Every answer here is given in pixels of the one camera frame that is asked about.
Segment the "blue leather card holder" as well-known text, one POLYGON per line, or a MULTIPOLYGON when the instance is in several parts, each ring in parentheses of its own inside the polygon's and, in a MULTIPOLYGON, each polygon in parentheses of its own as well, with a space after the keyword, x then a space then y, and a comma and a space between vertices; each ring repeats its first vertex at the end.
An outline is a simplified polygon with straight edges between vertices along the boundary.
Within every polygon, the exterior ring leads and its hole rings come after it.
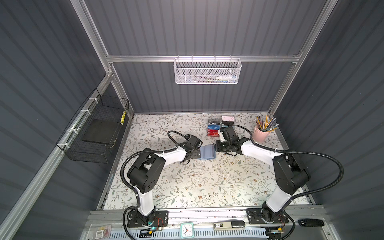
POLYGON ((214 145, 205 145, 200 147, 200 160, 213 160, 216 158, 214 145))

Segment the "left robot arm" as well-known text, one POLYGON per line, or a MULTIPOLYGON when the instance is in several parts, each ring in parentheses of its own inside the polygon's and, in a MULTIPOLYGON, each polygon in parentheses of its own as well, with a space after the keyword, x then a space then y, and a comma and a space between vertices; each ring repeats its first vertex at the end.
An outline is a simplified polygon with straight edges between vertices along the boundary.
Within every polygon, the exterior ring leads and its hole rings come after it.
POLYGON ((121 179, 134 191, 138 212, 143 217, 148 217, 155 211, 153 188, 163 168, 174 163, 188 164, 193 152, 198 151, 203 144, 193 135, 186 135, 185 140, 183 143, 177 143, 174 148, 164 151, 144 149, 132 154, 122 165, 121 179))

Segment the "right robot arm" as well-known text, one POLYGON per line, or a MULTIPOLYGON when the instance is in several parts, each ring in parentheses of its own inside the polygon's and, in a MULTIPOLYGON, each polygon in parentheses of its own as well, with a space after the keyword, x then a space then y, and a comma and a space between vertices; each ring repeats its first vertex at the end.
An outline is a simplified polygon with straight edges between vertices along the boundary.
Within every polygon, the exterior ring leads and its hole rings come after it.
POLYGON ((262 206, 264 218, 271 219, 282 213, 293 201, 297 190, 310 180, 310 174, 304 164, 295 159, 294 154, 263 146, 252 137, 240 138, 234 127, 231 125, 219 129, 220 139, 215 143, 215 150, 234 157, 252 157, 273 168, 277 187, 262 206))

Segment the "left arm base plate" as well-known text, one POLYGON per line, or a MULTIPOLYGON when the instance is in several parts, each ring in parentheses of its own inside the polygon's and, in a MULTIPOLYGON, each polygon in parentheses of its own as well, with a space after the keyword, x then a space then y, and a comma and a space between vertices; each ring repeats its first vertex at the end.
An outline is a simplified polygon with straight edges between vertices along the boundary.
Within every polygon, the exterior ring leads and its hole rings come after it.
POLYGON ((167 227, 169 211, 154 210, 148 216, 144 216, 137 210, 132 210, 128 213, 127 220, 128 228, 167 227))

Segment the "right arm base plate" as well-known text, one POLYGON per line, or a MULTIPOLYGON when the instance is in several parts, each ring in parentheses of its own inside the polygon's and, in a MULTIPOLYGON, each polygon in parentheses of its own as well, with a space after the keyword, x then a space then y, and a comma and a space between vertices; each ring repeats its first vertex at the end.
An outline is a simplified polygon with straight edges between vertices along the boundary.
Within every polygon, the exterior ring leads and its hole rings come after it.
POLYGON ((273 212, 264 208, 246 209, 250 224, 287 224, 289 218, 283 210, 273 212))

